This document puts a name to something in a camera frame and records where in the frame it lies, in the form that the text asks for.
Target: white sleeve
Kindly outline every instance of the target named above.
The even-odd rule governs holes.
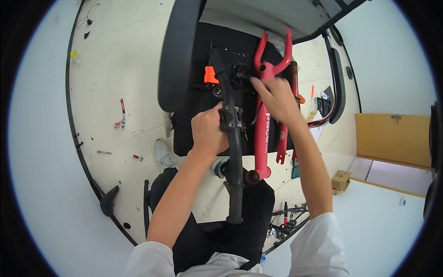
[[[291,243],[289,276],[349,276],[337,221],[333,213],[308,222]]]
[[[129,258],[126,276],[175,277],[172,250],[160,242],[137,245]]]

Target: person's arm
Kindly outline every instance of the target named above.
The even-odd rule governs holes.
[[[228,137],[220,131],[218,110],[222,107],[219,103],[191,120],[194,146],[157,204],[146,241],[160,242],[171,249],[174,246],[188,221],[205,170],[218,153],[228,148]]]
[[[273,118],[288,126],[300,167],[300,180],[311,220],[317,215],[332,212],[332,192],[328,172],[320,151],[303,119],[289,83],[275,78],[251,83]]]

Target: white sneaker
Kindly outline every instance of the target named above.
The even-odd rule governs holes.
[[[222,157],[215,159],[211,164],[211,172],[214,175],[216,175],[218,178],[223,179],[225,176],[223,175],[220,167],[222,166],[222,164],[224,164],[228,160],[229,160],[228,156],[222,156]]]
[[[162,170],[166,168],[176,168],[171,146],[164,139],[157,139],[154,143],[154,157]]]

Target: white shirt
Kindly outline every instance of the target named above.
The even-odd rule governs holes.
[[[349,276],[346,257],[333,213],[324,213],[308,222],[291,243],[290,277]],[[215,252],[204,265],[196,265],[180,277],[265,277],[260,264],[249,271],[239,270],[248,260],[232,254]],[[128,277],[173,277],[172,250],[159,242],[137,245],[129,259]]]

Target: orange part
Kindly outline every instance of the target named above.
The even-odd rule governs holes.
[[[301,94],[299,94],[299,98],[300,98],[300,104],[306,103],[306,99]]]
[[[205,84],[206,83],[213,83],[218,84],[218,80],[215,78],[215,71],[212,66],[206,66],[205,67]]]

